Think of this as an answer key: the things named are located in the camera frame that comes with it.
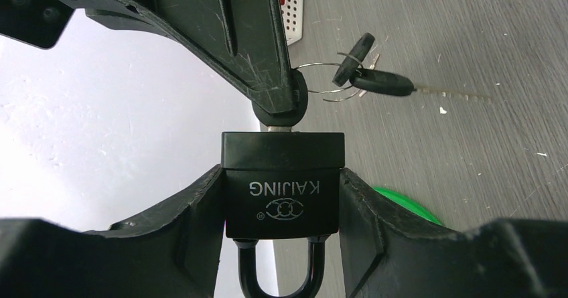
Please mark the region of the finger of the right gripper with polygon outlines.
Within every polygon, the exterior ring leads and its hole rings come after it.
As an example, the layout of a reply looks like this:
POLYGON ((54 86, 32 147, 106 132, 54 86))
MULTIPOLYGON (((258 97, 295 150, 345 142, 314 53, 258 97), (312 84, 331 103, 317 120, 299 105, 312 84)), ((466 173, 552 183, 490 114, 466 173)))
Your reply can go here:
POLYGON ((111 29, 155 33, 271 115, 296 109, 279 0, 60 0, 111 29))

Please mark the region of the white plastic basket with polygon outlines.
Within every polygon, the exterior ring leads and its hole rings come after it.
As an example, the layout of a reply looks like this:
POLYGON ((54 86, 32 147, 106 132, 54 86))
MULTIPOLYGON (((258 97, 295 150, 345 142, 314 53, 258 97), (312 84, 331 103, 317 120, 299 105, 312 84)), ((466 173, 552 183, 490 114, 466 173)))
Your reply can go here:
POLYGON ((279 0, 287 45, 303 37, 303 0, 279 0))

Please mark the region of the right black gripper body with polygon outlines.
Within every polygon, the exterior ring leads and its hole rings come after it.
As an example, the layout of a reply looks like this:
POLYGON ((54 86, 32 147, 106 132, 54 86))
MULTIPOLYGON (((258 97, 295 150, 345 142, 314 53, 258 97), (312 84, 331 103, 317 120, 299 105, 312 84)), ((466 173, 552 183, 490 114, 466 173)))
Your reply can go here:
POLYGON ((47 50, 57 44, 73 12, 59 0, 1 0, 1 35, 47 50))

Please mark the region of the black key bunch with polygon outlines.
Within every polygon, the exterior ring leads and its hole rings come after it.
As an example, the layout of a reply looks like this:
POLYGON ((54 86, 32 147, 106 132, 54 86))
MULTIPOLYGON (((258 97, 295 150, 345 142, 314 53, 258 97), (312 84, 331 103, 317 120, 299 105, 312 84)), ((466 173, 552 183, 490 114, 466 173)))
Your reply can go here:
POLYGON ((308 94, 333 94, 342 92, 350 88, 356 91, 351 95, 339 99, 325 99, 326 102, 343 102, 355 96, 363 96, 371 92, 385 96, 406 97, 413 93, 438 94, 444 97, 456 96, 464 100, 489 102, 490 97, 483 94, 472 94, 469 92, 452 91, 448 89, 436 88, 424 84, 413 82, 409 78, 376 69, 378 58, 369 67, 364 66, 363 61, 371 50, 375 37, 370 33, 364 33, 348 52, 338 52, 344 57, 340 63, 333 63, 338 69, 332 78, 332 83, 338 88, 336 90, 316 91, 307 88, 301 68, 310 66, 321 66, 322 63, 311 63, 297 66, 292 69, 293 92, 297 102, 297 109, 280 115, 270 115, 267 111, 253 103, 253 112, 256 118, 268 127, 270 131, 290 131, 306 113, 308 105, 308 94))

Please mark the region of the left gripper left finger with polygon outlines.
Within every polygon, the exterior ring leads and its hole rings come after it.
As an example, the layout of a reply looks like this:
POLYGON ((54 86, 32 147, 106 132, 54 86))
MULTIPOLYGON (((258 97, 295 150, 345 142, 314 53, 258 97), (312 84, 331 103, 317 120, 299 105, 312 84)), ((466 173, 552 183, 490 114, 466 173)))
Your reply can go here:
POLYGON ((1 221, 2 297, 212 297, 224 229, 224 172, 114 223, 76 232, 1 221))

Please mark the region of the black padlock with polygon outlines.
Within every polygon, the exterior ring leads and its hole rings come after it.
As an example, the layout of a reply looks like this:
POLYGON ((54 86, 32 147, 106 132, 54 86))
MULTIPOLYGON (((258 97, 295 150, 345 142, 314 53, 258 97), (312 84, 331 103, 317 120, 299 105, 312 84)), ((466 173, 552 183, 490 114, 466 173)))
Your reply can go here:
POLYGON ((294 297, 315 297, 325 242, 339 229, 343 133, 225 132, 222 161, 226 235, 238 247, 245 297, 265 297, 257 278, 260 240, 306 238, 306 278, 294 297))

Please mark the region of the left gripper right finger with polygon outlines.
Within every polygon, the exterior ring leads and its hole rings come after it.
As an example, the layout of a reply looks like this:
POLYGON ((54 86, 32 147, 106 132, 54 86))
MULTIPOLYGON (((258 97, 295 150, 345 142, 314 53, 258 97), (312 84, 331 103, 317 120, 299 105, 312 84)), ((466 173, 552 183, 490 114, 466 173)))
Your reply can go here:
POLYGON ((567 223, 499 218, 458 232, 340 174, 347 297, 566 297, 567 223))

